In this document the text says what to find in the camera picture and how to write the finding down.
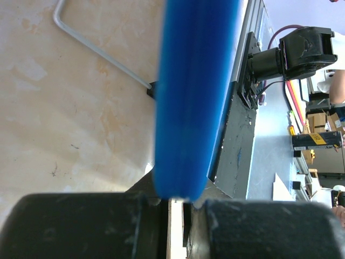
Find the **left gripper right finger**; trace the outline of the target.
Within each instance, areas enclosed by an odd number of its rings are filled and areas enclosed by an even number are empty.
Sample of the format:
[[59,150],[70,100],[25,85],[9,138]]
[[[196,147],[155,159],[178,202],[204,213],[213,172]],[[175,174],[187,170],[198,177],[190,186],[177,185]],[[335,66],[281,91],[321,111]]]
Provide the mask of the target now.
[[344,229],[322,204],[232,199],[209,187],[183,204],[188,258],[344,258]]

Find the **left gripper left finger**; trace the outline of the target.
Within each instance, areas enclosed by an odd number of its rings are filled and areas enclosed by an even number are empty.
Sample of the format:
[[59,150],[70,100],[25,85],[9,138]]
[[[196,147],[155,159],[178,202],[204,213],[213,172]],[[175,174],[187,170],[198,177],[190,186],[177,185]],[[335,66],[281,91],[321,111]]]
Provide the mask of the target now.
[[168,203],[148,173],[123,193],[22,197],[1,229],[1,258],[166,258]]

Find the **blue framed whiteboard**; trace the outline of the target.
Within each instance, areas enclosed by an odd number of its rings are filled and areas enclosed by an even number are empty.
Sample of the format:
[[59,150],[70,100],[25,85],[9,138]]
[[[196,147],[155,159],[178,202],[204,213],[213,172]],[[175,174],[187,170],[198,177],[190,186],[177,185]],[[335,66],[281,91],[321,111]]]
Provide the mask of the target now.
[[65,24],[64,4],[59,1],[53,13],[60,29],[155,92],[157,196],[196,201],[206,186],[230,88],[240,1],[166,1],[156,86]]

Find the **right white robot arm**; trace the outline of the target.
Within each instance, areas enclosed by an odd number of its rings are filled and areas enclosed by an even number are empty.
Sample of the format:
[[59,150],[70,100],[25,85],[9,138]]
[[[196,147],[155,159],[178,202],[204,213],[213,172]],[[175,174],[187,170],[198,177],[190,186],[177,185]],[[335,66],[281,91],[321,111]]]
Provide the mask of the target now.
[[250,54],[247,60],[249,74],[255,81],[311,77],[338,61],[334,39],[335,32],[330,28],[298,28],[281,38],[278,47]]

